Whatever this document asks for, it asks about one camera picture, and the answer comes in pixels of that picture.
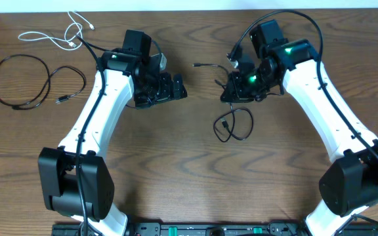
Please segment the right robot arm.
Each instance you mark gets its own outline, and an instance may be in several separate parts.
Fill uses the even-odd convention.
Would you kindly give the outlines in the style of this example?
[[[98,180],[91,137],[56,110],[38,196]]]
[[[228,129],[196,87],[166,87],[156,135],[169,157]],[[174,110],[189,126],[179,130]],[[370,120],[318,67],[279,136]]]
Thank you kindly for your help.
[[[308,40],[289,41],[275,20],[251,25],[246,35],[261,62],[255,65],[235,45],[228,54],[234,71],[221,100],[261,102],[273,87],[294,97],[331,163],[318,183],[321,201],[306,217],[303,234],[336,235],[378,203],[378,137],[343,100]]]

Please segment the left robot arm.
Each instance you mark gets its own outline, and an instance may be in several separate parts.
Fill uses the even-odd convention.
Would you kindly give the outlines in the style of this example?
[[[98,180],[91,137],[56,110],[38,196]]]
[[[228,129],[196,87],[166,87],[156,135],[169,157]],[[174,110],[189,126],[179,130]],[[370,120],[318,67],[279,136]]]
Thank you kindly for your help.
[[[78,235],[125,235],[128,217],[114,205],[115,186],[106,154],[129,100],[137,109],[187,97],[182,76],[165,72],[162,52],[150,55],[152,38],[129,29],[122,47],[96,56],[94,87],[78,120],[57,148],[38,158],[47,209],[81,221]]]

